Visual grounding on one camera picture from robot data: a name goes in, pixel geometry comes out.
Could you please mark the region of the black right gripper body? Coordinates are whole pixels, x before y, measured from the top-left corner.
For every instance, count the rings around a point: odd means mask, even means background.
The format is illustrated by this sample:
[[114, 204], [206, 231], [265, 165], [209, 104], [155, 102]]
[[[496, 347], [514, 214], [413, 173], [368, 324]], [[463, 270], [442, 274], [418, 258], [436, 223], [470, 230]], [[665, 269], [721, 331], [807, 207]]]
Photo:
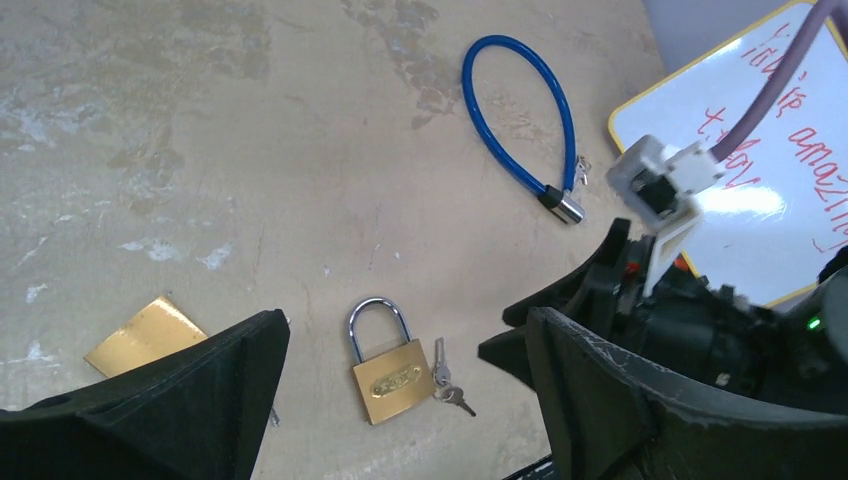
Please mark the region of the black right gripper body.
[[623, 238], [616, 255], [616, 343], [687, 378], [784, 406], [847, 411], [847, 250], [785, 312], [732, 285], [671, 266], [648, 287], [652, 238]]

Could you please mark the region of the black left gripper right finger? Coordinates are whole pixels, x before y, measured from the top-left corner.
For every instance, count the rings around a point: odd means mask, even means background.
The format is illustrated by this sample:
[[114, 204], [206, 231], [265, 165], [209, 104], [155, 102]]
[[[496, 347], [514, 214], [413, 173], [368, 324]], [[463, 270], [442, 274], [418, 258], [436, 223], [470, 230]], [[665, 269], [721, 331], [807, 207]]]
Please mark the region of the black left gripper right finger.
[[534, 308], [525, 343], [566, 479], [843, 479], [847, 419], [691, 380]]

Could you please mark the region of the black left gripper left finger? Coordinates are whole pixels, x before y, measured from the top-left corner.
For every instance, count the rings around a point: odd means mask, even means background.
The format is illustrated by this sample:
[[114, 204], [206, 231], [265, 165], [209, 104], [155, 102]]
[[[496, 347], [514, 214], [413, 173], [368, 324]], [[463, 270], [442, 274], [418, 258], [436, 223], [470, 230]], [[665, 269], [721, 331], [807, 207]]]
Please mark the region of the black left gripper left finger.
[[5, 479], [248, 479], [290, 339], [281, 310], [1, 414]]

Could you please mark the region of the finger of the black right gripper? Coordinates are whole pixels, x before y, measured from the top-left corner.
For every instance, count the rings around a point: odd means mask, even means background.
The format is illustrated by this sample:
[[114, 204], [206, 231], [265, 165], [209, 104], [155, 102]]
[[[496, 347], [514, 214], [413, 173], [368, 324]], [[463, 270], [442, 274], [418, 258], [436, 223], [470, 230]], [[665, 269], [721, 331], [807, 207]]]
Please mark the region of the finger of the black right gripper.
[[534, 389], [524, 327], [510, 329], [481, 342], [478, 358]]
[[630, 242], [631, 221], [615, 218], [597, 249], [571, 273], [552, 284], [506, 307], [502, 313], [503, 322], [510, 327], [519, 327], [526, 323], [527, 312], [531, 307], [550, 306], [563, 308], [576, 296], [590, 273], [616, 265], [625, 247]]

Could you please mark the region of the silver key set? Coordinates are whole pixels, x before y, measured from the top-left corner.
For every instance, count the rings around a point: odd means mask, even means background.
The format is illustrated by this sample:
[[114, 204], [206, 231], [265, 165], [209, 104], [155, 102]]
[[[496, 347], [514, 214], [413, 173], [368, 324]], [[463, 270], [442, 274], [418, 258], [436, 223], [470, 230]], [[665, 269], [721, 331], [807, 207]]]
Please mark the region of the silver key set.
[[434, 394], [436, 399], [461, 408], [471, 417], [477, 416], [476, 411], [467, 404], [464, 397], [464, 390], [451, 383], [451, 372], [446, 362], [443, 337], [435, 340], [435, 365], [432, 371], [432, 377], [437, 386], [437, 391]]

